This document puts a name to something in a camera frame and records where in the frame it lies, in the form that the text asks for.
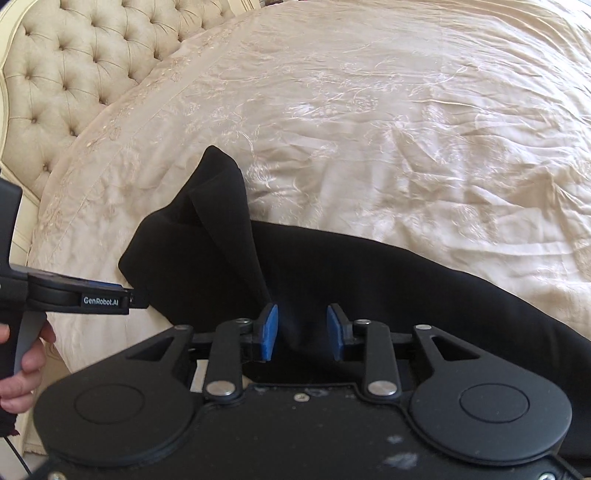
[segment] silver rivet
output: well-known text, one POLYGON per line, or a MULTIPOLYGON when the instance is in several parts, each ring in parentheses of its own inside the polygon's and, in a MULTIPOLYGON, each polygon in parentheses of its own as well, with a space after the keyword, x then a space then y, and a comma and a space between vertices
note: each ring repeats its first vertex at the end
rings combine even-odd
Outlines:
POLYGON ((295 401, 305 402, 305 401, 308 401, 309 399, 310 399, 310 397, 308 395, 306 395, 305 393, 296 393, 294 395, 295 401))
POLYGON ((205 390, 214 397, 227 397, 236 391, 236 385, 225 380, 217 380, 208 384, 205 390))
POLYGON ((377 380, 368 385, 368 390, 369 393, 378 397, 389 397, 397 392, 398 387, 387 380, 377 380))

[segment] black wire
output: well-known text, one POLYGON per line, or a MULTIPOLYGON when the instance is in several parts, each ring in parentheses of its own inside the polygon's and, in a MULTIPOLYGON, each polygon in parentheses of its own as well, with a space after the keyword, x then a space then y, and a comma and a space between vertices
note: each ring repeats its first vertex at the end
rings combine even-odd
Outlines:
POLYGON ((31 470, 29 469, 29 467, 25 463, 25 460, 23 460, 22 457, 19 455, 19 453, 17 452, 17 449, 14 448, 14 445, 12 444, 12 442, 8 439, 8 437, 4 437, 4 439, 6 440, 6 443, 8 444, 8 446, 10 447, 10 449, 17 456, 18 461, 21 462, 21 465, 25 469, 25 471, 27 472, 27 475, 32 475, 31 470))

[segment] black garment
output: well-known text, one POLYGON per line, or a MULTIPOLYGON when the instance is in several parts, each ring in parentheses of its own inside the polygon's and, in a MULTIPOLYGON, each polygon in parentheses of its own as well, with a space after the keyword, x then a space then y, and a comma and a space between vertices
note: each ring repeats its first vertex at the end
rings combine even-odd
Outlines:
POLYGON ((357 379, 354 366, 330 356, 332 302, 351 319, 379 320, 396 332, 437 326, 559 385, 574 410, 561 454, 591 475, 591 342, 485 280, 402 248, 251 221, 242 173, 215 147, 172 203, 140 224, 119 267, 172 323, 198 332, 257 317, 276 302, 273 361, 245 365, 255 381, 357 379))

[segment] hand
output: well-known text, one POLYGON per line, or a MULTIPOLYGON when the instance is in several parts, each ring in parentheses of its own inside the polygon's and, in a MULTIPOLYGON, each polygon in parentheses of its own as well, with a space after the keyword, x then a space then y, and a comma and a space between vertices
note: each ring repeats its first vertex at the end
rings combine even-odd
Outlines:
MULTIPOLYGON (((0 324, 0 343, 5 343, 9 336, 8 325, 0 324)), ((56 341, 56 334, 49 322, 45 323, 39 337, 22 356, 22 370, 0 380, 0 407, 8 413, 24 413, 33 406, 32 391, 41 385, 41 368, 47 360, 41 338, 49 343, 56 341)))

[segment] cream bedspread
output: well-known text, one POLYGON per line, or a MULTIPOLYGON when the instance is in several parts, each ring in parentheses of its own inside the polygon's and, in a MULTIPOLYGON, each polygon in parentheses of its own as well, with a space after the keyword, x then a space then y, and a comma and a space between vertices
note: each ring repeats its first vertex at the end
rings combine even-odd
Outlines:
MULTIPOLYGON (((210 144, 252 218, 408 248, 591 338, 591 7, 310 0, 186 40, 60 160, 31 265, 124 283, 139 222, 210 144)), ((71 370, 168 326, 51 321, 71 370)))

